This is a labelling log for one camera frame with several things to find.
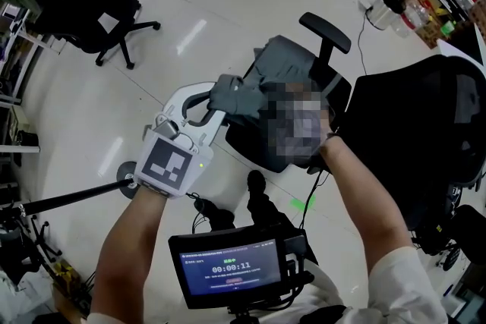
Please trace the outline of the person's white shirt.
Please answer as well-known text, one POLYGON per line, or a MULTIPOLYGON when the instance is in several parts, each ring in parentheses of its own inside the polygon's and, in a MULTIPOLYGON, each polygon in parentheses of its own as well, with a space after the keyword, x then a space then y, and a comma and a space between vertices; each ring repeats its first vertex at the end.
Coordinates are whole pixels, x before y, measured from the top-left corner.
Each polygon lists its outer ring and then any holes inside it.
POLYGON ((447 324, 447 314, 414 246, 401 247, 368 271, 366 307, 346 306, 317 266, 316 278, 286 310, 257 311, 260 324, 447 324))

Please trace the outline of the yellow box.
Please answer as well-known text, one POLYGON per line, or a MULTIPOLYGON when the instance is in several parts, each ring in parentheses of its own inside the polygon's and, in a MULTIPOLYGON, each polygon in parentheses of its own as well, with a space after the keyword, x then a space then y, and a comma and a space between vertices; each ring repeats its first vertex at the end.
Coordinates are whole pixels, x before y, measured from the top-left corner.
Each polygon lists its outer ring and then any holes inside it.
POLYGON ((78 282, 80 279, 77 271, 65 260, 54 263, 55 275, 63 279, 66 283, 78 282))

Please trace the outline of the black mesh office chair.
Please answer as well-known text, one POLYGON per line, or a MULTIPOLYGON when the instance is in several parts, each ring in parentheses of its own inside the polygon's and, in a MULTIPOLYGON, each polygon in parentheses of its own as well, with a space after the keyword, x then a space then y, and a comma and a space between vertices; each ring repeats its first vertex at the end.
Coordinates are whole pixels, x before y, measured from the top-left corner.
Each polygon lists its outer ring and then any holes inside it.
MULTIPOLYGON (((444 200, 448 188, 474 184, 486 163, 486 77, 465 58, 432 55, 350 83, 329 61, 350 39, 312 13, 300 24, 321 38, 310 77, 327 91, 331 128, 390 192, 410 230, 444 200)), ((317 112, 268 111, 257 124, 227 118, 226 141, 261 168, 324 170, 317 112)))

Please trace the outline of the person's left forearm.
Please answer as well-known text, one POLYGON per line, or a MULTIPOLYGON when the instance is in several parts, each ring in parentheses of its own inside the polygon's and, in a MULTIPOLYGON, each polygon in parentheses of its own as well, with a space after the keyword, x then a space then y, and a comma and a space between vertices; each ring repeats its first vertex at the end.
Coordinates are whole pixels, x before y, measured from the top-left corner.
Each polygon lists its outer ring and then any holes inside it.
POLYGON ((144 324, 144 285, 167 199, 141 187, 101 249, 87 324, 144 324))

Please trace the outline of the black folding stand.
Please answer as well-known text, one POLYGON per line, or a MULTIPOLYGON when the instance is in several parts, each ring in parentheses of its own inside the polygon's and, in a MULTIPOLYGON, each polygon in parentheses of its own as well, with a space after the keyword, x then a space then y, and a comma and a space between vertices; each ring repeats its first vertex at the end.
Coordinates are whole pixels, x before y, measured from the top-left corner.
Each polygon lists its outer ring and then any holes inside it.
POLYGON ((51 265, 62 253, 46 243, 49 223, 40 228, 35 223, 38 213, 52 208, 47 200, 0 207, 0 270, 15 286, 28 272, 40 269, 55 277, 51 265))

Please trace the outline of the black office chair white label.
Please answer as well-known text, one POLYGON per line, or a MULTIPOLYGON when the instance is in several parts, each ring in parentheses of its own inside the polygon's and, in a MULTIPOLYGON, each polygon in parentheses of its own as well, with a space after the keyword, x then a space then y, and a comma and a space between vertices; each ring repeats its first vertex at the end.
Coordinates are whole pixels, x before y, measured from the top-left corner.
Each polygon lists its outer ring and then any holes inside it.
POLYGON ((106 53, 121 47, 127 69, 134 69, 126 45, 126 36, 136 30, 159 30, 161 23, 138 23, 139 0, 35 0, 41 12, 34 23, 40 34, 65 39, 88 54, 97 54, 96 65, 102 66, 106 53))

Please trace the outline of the person's black trousers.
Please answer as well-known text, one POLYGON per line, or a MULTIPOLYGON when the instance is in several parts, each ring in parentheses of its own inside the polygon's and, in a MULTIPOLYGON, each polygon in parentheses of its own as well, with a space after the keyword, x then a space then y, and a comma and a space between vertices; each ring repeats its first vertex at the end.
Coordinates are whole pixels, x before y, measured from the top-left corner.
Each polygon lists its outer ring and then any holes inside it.
POLYGON ((289 218, 276 208, 268 196, 250 197, 247 208, 254 225, 259 228, 280 226, 288 236, 300 232, 289 218))

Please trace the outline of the person's right forearm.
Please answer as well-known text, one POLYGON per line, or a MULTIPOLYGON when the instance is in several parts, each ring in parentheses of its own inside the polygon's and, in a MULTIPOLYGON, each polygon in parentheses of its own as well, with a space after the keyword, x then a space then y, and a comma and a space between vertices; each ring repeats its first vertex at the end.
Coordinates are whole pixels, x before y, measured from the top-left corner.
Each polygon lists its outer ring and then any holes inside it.
POLYGON ((361 236, 368 270, 371 271, 388 253, 412 246, 409 230, 396 202, 342 138, 329 136, 320 148, 320 154, 361 236))

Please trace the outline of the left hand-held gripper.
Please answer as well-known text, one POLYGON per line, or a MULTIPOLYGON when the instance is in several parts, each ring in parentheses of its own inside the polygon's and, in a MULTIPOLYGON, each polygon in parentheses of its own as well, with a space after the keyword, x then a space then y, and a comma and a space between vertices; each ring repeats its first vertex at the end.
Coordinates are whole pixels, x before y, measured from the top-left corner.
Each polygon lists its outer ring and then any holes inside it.
POLYGON ((210 98, 215 82, 178 88, 147 129, 134 180, 167 198, 184 196, 213 159, 213 143, 226 113, 209 109, 200 122, 190 108, 210 98))

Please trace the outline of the black coat rack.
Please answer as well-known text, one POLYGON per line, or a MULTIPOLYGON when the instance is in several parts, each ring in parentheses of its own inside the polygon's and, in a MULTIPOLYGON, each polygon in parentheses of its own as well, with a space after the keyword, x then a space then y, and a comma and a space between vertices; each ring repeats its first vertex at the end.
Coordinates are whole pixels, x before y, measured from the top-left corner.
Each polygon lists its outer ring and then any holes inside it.
POLYGON ((30 203, 20 203, 17 206, 0 208, 0 222, 9 219, 26 217, 41 212, 57 209, 99 195, 120 190, 121 193, 131 200, 137 192, 139 184, 134 179, 136 162, 124 162, 118 167, 116 174, 117 181, 102 186, 65 194, 59 197, 51 197, 44 200, 37 200, 30 203))

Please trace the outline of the white jug black lid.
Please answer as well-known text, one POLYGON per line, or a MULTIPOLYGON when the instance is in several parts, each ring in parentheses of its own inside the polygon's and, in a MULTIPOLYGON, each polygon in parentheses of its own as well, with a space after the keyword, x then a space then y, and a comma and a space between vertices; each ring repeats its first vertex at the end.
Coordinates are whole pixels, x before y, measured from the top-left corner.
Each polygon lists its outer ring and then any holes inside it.
POLYGON ((405 10, 403 0, 375 0, 366 10, 368 22, 377 30, 386 30, 405 10))

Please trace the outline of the grey garment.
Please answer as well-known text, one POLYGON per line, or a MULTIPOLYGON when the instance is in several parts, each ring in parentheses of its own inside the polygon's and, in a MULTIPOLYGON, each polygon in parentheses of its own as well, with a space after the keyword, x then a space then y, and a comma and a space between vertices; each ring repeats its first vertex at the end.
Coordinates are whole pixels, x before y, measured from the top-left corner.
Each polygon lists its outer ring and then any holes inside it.
POLYGON ((327 91, 310 77, 315 56, 299 44, 275 36, 254 50, 245 76, 222 74, 210 91, 207 108, 234 122, 257 124, 268 111, 329 107, 327 91))

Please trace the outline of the black chest-mounted screen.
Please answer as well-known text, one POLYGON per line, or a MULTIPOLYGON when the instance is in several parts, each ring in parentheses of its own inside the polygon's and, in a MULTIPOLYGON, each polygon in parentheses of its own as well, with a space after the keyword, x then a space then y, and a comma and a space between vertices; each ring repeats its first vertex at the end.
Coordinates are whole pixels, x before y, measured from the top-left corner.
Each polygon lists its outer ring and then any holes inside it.
POLYGON ((276 231, 253 226, 168 240, 187 307, 247 307, 290 292, 286 249, 276 231))

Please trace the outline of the person's black shoe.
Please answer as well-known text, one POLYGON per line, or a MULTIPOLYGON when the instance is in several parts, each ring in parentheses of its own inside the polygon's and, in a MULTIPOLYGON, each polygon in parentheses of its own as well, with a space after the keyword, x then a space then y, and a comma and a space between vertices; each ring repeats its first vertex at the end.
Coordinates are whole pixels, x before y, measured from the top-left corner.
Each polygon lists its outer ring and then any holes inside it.
POLYGON ((266 179, 258 170, 252 170, 248 174, 247 186, 251 199, 262 200, 266 195, 266 179))
POLYGON ((220 209, 213 202, 198 198, 194 201, 194 208, 206 218, 212 231, 222 231, 235 228, 235 216, 227 209, 220 209))

